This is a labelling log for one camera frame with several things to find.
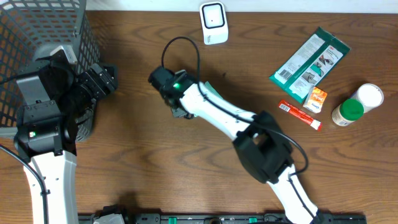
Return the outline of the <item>green 3M pouch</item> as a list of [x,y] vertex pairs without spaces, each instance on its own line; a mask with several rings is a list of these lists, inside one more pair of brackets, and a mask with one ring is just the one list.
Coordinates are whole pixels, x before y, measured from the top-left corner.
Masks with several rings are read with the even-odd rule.
[[325,29],[317,30],[269,79],[299,103],[307,98],[351,48]]

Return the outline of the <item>small orange box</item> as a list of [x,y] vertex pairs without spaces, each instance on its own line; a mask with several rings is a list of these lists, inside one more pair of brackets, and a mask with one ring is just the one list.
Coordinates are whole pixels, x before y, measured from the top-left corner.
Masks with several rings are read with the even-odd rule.
[[327,92],[317,88],[316,86],[311,87],[304,101],[303,107],[313,113],[320,113],[327,94]]

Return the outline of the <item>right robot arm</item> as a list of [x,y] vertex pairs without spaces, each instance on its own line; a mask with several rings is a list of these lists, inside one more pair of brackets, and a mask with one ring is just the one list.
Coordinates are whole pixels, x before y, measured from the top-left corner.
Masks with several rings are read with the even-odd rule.
[[281,202],[292,223],[320,223],[322,215],[303,189],[292,158],[292,148],[302,147],[282,132],[266,112],[243,110],[227,102],[211,85],[191,78],[167,78],[153,84],[166,104],[185,116],[197,116],[212,124],[232,141],[238,159],[258,182],[267,184]]

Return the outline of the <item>green lid Knorr jar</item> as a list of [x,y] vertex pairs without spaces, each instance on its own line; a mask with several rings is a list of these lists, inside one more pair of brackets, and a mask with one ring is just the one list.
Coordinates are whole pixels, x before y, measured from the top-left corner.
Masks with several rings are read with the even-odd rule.
[[332,111],[331,118],[338,126],[348,126],[361,118],[363,114],[364,108],[359,101],[347,99]]

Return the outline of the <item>teal white wipes packet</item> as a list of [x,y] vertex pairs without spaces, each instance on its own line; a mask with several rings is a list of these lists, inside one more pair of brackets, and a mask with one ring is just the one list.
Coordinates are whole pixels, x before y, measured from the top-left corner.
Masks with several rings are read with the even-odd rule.
[[223,97],[211,86],[211,84],[209,82],[205,82],[205,86],[206,88],[212,92],[212,94],[214,94],[215,96],[217,96],[218,98],[222,99]]

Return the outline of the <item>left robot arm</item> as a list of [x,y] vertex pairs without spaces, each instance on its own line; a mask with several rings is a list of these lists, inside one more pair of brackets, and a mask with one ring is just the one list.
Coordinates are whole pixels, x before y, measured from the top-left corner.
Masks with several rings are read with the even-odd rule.
[[63,62],[38,60],[20,69],[22,93],[14,145],[28,178],[34,223],[78,223],[76,138],[86,109],[118,87],[116,66],[94,63],[76,74]]

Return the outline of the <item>red snack packet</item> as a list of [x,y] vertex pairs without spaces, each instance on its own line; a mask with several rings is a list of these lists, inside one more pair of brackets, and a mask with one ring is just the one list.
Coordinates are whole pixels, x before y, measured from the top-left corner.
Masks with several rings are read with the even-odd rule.
[[320,131],[322,128],[322,122],[319,120],[316,120],[312,118],[310,115],[306,114],[302,110],[298,109],[297,107],[291,105],[285,100],[281,100],[279,102],[278,107],[285,112],[291,114],[292,116],[295,116],[299,120],[303,121],[304,123],[308,124],[311,126],[313,129]]

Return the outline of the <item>white jar blue label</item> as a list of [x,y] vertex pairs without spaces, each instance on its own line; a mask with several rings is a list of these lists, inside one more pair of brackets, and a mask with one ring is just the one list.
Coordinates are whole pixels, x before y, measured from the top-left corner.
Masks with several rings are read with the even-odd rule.
[[351,95],[351,99],[359,101],[364,108],[364,113],[367,113],[383,103],[384,94],[378,86],[365,83]]

